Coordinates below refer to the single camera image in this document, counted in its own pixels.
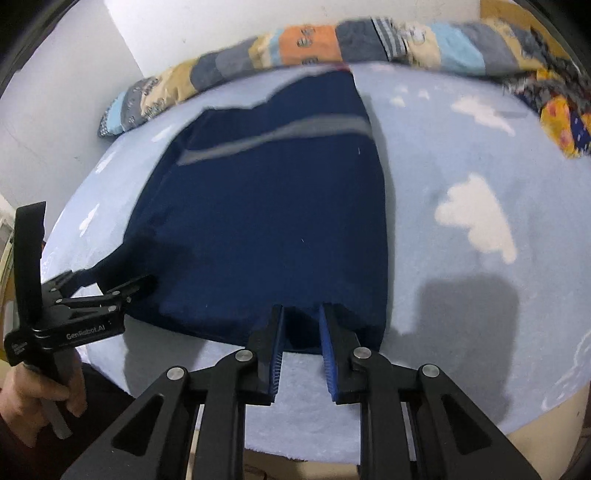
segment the metal screw head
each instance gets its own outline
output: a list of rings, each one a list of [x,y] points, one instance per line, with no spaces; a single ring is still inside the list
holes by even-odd
[[[423,375],[425,377],[435,378],[439,376],[439,368],[435,365],[423,365]]]
[[[252,358],[252,352],[250,350],[238,350],[235,357],[239,362],[248,362]]]
[[[166,376],[169,380],[180,380],[184,377],[184,370],[180,367],[172,367],[166,372]]]
[[[364,347],[364,346],[358,346],[355,350],[353,350],[353,355],[356,358],[363,360],[363,359],[369,358],[371,356],[371,350],[369,348]]]

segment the light blue bedsheet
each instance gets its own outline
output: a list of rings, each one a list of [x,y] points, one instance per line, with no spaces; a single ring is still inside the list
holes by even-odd
[[[121,243],[161,153],[203,108],[255,105],[325,70],[233,82],[120,137],[60,216],[43,278],[90,267]],[[591,165],[565,160],[498,86],[387,64],[353,72],[386,178],[391,324],[382,353],[413,368],[440,365],[514,431],[591,378]],[[87,353],[133,395],[171,365],[209,367],[235,349],[131,318],[126,326]],[[358,462],[358,409],[331,403],[320,357],[286,354],[277,402],[247,409],[246,446]]]

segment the colorful quilt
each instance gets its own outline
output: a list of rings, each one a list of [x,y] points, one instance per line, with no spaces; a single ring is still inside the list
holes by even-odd
[[[120,135],[200,92],[264,70],[362,61],[504,80],[540,114],[543,128],[567,156],[585,153],[591,143],[591,108],[580,101],[590,90],[575,65],[553,57],[535,31],[495,18],[424,25],[372,17],[275,30],[136,82],[107,109],[98,134]]]

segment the white wall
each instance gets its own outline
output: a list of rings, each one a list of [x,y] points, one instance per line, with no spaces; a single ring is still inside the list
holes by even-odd
[[[301,23],[383,15],[467,21],[479,0],[104,0],[143,74],[153,75],[249,36]]]
[[[80,0],[0,98],[0,192],[46,200],[46,237],[109,146],[102,112],[141,76],[102,0]]]

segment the blue garment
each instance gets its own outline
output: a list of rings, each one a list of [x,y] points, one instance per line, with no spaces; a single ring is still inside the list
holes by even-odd
[[[95,267],[104,291],[154,274],[129,314],[244,345],[274,304],[286,348],[319,352],[323,302],[378,349],[386,323],[384,176],[349,72],[306,77],[251,109],[207,110],[170,144],[124,241]]]

